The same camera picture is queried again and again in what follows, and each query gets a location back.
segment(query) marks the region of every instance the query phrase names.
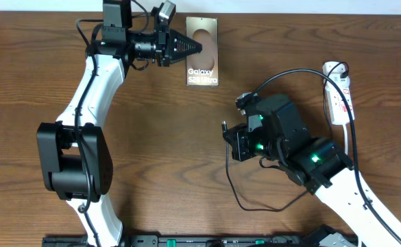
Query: white cable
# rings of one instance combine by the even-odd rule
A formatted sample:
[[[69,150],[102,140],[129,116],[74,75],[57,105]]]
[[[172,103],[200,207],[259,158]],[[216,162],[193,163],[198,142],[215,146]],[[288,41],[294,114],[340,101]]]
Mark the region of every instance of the white cable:
[[[348,155],[348,130],[346,129],[346,124],[343,127],[343,138],[345,139],[345,154]]]

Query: white background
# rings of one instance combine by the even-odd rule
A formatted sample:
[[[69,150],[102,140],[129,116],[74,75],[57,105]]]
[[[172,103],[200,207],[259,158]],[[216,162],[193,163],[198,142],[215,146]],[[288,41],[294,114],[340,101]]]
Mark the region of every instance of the white background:
[[[147,10],[162,0],[138,0]],[[177,12],[401,14],[401,0],[173,0]],[[102,11],[102,0],[0,0],[0,10]]]

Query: power strip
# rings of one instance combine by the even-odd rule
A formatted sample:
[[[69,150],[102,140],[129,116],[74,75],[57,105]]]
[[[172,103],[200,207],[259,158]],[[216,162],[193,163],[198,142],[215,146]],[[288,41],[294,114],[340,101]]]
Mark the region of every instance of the power strip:
[[[322,70],[324,71],[325,75],[328,75],[332,68],[334,68],[339,62],[330,61],[326,62]],[[328,107],[330,109],[330,118],[331,123],[334,125],[345,125],[350,122],[350,118],[348,117],[348,112],[346,107],[349,107],[352,113],[352,119],[355,119],[354,116],[354,109],[352,107],[352,100],[351,100],[351,92],[350,92],[350,77],[347,76],[346,78],[341,78],[341,74],[346,71],[345,65],[340,64],[337,66],[333,72],[330,74],[330,79],[333,80],[337,86],[342,90],[343,95],[345,96],[346,100],[348,101],[348,105],[346,106],[343,103],[343,100],[337,90],[334,88],[331,83],[327,82],[325,86],[327,100],[328,100]]]

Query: brown tabletop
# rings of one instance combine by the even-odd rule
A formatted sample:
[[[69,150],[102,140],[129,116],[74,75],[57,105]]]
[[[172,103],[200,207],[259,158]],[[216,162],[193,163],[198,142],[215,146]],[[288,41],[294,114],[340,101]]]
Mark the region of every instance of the brown tabletop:
[[[186,14],[172,28],[184,32]],[[218,88],[185,86],[184,62],[129,71],[104,135],[114,163],[110,188],[124,227],[163,235],[308,233],[344,221],[315,196],[282,213],[245,212],[225,174],[220,123],[245,121],[234,99],[270,76],[328,60],[350,65],[359,164],[401,221],[401,16],[202,14],[219,19]],[[101,13],[0,12],[0,246],[39,246],[47,235],[82,235],[74,210],[45,189],[36,130],[66,108],[84,72],[78,18]],[[140,27],[144,20],[138,21]],[[90,35],[92,25],[84,25]],[[262,95],[286,93],[313,135],[328,136],[321,78],[295,74]],[[342,128],[333,127],[342,145]],[[258,159],[231,162],[247,200],[281,207],[304,190]],[[247,207],[257,204],[243,202]]]

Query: green led indicator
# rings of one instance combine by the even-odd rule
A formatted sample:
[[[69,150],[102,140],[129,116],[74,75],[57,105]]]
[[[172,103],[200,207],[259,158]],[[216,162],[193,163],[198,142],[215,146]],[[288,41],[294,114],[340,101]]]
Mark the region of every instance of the green led indicator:
[[[313,157],[311,157],[311,160],[312,160],[314,163],[316,163],[317,161],[320,161],[321,159],[320,159],[318,156],[313,155]]]

